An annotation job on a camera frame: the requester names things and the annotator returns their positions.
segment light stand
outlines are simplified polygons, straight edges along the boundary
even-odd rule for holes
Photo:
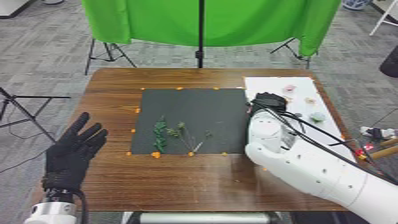
[[[273,53],[282,49],[282,47],[285,47],[285,48],[289,49],[291,53],[293,53],[294,58],[296,58],[300,61],[305,61],[305,62],[307,62],[305,69],[308,69],[308,65],[310,65],[310,57],[303,58],[303,56],[300,56],[300,55],[294,53],[294,51],[293,51],[293,49],[291,49],[291,47],[289,47],[289,43],[291,43],[291,41],[293,41],[294,39],[296,39],[296,38],[293,37],[293,38],[284,42],[284,44],[275,48],[275,50],[269,52],[269,54],[273,54]]]
[[[108,58],[99,58],[99,56],[102,54],[99,56],[95,56],[95,57],[92,56],[94,47],[95,47],[95,39],[92,38],[92,41],[90,41],[90,50],[88,50],[88,58],[86,58],[86,65],[85,65],[85,72],[83,72],[85,75],[88,74],[90,61],[92,60],[101,60],[101,61],[106,61],[106,62],[115,62],[117,59],[124,57],[125,60],[127,60],[127,62],[129,62],[129,64],[131,64],[131,66],[136,68],[136,66],[133,64],[133,61],[131,61],[131,59],[129,59],[124,51],[120,50],[120,47],[118,47],[117,44],[113,44],[113,43],[102,43],[102,47],[104,47],[104,53],[102,54],[106,54]],[[117,50],[118,53],[120,53],[120,56],[118,57],[113,57],[113,50]]]
[[[51,99],[69,99],[70,97],[67,96],[15,96],[15,95],[8,95],[6,91],[3,90],[3,88],[0,87],[0,94],[3,95],[5,99],[3,99],[3,106],[1,106],[1,111],[0,111],[0,121],[3,120],[3,114],[5,114],[5,110],[6,110],[6,105],[8,103],[12,103],[14,107],[17,108],[17,110],[21,111],[22,115],[24,115],[24,119],[21,119],[19,121],[14,121],[3,125],[0,125],[0,128],[5,128],[15,124],[21,124],[28,121],[31,121],[35,127],[38,128],[42,134],[46,135],[46,137],[49,138],[51,142],[54,143],[54,138],[53,136],[47,134],[46,129],[42,128],[40,124],[37,123],[35,117],[40,114],[40,111],[51,101]],[[40,105],[40,108],[37,109],[35,113],[30,114],[30,112],[26,111],[24,107],[21,106],[21,104],[17,103],[15,99],[46,99],[44,104]]]
[[[205,11],[205,4],[204,0],[198,0],[198,49],[195,51],[195,58],[197,58],[197,68],[202,68],[202,59],[204,59],[204,11]]]

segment gloved hand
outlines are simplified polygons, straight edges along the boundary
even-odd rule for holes
[[[106,143],[108,131],[101,124],[78,134],[88,121],[88,113],[81,113],[65,133],[46,151],[46,174],[42,188],[79,190],[90,159]]]

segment wrist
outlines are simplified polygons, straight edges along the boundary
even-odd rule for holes
[[[74,203],[70,191],[67,189],[62,189],[62,188],[47,188],[42,202]]]

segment white paper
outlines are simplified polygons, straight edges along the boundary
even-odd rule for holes
[[[291,92],[284,91],[284,87],[287,85],[294,86],[294,90]],[[310,122],[310,113],[323,113],[324,121],[317,124],[310,122],[310,124],[314,124],[314,126],[321,128],[321,130],[324,130],[340,139],[339,128],[333,123],[332,115],[326,110],[326,106],[316,91],[314,82],[310,78],[245,77],[245,88],[245,95],[248,100],[252,100],[255,94],[262,92],[273,93],[278,96],[291,98],[291,102],[287,103],[287,111],[291,113],[300,113],[301,119],[305,121]],[[305,98],[314,99],[314,104],[308,104],[305,102]],[[291,124],[296,130],[300,130],[298,123],[293,122]],[[305,127],[305,134],[323,145],[335,143],[335,140],[332,140],[330,137],[323,135],[310,127]],[[342,145],[332,146],[330,149],[335,153],[339,153],[340,156],[344,156],[351,161],[355,161],[351,152]]]

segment tripod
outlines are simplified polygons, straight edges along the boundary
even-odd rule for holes
[[[15,124],[21,124],[28,121],[31,121],[35,127],[38,128],[42,134],[46,135],[46,137],[49,138],[51,142],[54,143],[54,138],[53,136],[47,134],[47,131],[46,129],[42,128],[40,124],[37,123],[37,120],[35,120],[35,117],[38,116],[40,114],[40,111],[49,103],[49,101],[53,99],[69,99],[70,97],[67,96],[15,96],[15,95],[10,95],[6,93],[6,91],[3,90],[3,88],[0,87],[0,94],[3,95],[5,99],[3,99],[3,106],[1,106],[1,111],[0,111],[0,121],[3,120],[3,113],[5,113],[5,110],[6,110],[6,105],[8,103],[12,103],[14,107],[17,108],[17,110],[21,111],[22,115],[24,115],[24,119],[6,123],[6,124],[1,124],[0,125],[0,128],[5,128]],[[15,99],[46,99],[46,102],[44,104],[40,105],[40,108],[37,109],[35,113],[30,114],[30,112],[26,111],[24,107],[21,106],[21,104],[17,103]]]
[[[104,53],[102,53],[102,54],[106,54],[108,58],[99,58],[99,56],[101,56],[102,54],[101,54],[97,57],[92,56],[92,53],[94,53],[94,47],[95,47],[95,39],[92,38],[92,41],[90,41],[90,50],[88,50],[88,58],[86,58],[86,64],[85,64],[85,72],[83,72],[83,75],[88,75],[90,61],[92,61],[92,60],[101,60],[101,61],[106,61],[106,62],[115,62],[117,59],[124,57],[125,60],[127,60],[127,62],[129,62],[129,64],[131,64],[131,66],[136,68],[134,63],[133,63],[133,61],[131,61],[131,59],[129,59],[129,57],[127,57],[124,51],[120,50],[120,47],[118,47],[117,44],[113,44],[113,43],[102,43],[102,47],[104,47]],[[113,52],[111,52],[113,50],[117,50],[118,53],[120,53],[120,56],[118,56],[118,57],[113,57]]]
[[[285,48],[289,49],[289,51],[291,51],[291,54],[293,54],[294,58],[296,58],[300,61],[305,61],[305,62],[307,62],[305,69],[308,69],[308,66],[310,66],[310,57],[303,58],[303,56],[298,55],[298,54],[294,53],[294,51],[293,51],[293,49],[291,49],[291,47],[289,47],[289,43],[293,42],[294,39],[296,39],[296,38],[293,37],[293,38],[284,42],[284,44],[275,48],[275,50],[269,52],[269,54],[273,54],[273,53],[280,50],[280,48],[285,47]]]

